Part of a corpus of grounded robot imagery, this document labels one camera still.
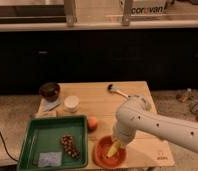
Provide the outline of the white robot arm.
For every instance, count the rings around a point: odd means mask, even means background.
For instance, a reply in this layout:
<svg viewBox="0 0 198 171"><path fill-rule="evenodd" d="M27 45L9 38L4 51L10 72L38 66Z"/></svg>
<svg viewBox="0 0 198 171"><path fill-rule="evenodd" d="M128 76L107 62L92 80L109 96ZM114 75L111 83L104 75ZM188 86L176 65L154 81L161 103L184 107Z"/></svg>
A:
<svg viewBox="0 0 198 171"><path fill-rule="evenodd" d="M140 130L198 153L198 123L153 114L149 108L141 96L127 99L116 111L113 137L127 145Z"/></svg>

